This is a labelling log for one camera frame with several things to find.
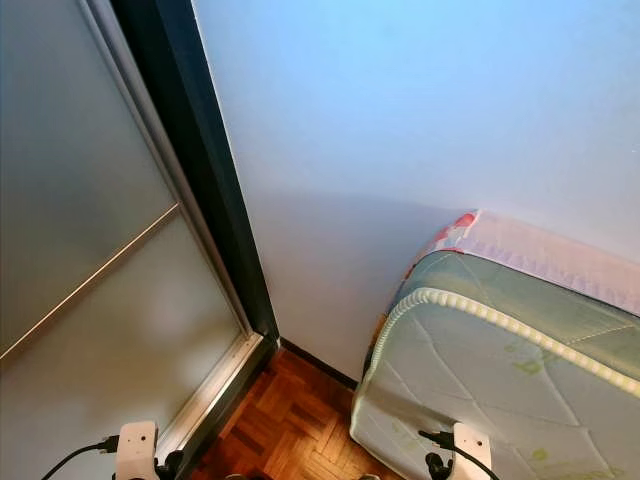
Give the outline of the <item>white quilted mattress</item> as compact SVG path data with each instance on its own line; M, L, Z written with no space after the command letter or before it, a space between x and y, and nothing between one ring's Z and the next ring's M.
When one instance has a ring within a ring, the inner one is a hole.
M500 480L640 480L640 317L480 257L430 253L370 351L349 434L429 480L424 433L486 435Z

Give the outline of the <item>dark wooden baseboard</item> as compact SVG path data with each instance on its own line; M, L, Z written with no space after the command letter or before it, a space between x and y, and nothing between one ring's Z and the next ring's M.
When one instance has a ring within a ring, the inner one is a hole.
M340 372L334 367L325 364L325 362L321 361L320 358L311 355L310 352L305 351L301 347L298 347L297 344L291 342L291 340L285 339L284 337L279 338L280 346L284 349L288 349L289 352L292 352L293 355L300 356L302 360L305 360L311 366L314 366L315 369L325 372L329 378L338 381L339 384L342 384L343 387L346 387L351 390L355 390L358 387L358 380L351 378L343 372Z

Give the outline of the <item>frosted sliding wardrobe door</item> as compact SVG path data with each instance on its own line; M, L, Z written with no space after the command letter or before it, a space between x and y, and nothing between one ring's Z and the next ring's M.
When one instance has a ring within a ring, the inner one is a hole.
M69 453L152 422L197 460L260 346L105 0L1 0L1 480L109 480Z

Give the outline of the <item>dark wardrobe side frame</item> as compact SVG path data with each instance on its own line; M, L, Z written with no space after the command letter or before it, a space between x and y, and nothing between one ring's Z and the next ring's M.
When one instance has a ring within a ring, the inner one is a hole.
M221 480L205 460L253 381L279 348L279 329L253 239L230 138L198 27L195 0L108 0L140 73L142 99L155 111L173 151L175 172L193 219L204 228L234 310L257 338L212 404L186 454L179 480Z

